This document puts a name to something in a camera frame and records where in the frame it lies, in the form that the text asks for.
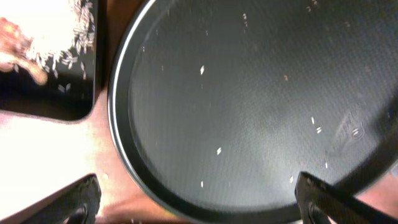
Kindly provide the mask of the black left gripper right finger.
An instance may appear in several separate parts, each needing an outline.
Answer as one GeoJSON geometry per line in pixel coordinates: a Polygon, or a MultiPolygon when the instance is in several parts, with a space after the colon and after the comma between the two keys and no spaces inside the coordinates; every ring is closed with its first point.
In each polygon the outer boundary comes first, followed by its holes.
{"type": "Polygon", "coordinates": [[[295,197],[304,223],[397,223],[308,172],[299,173],[295,197]]]}

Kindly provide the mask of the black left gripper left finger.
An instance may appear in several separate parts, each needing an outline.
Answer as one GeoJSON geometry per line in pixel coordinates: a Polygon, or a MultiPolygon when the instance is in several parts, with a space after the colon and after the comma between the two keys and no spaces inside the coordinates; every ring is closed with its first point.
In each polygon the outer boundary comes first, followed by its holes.
{"type": "Polygon", "coordinates": [[[97,176],[89,174],[23,223],[94,223],[100,201],[97,176]]]}

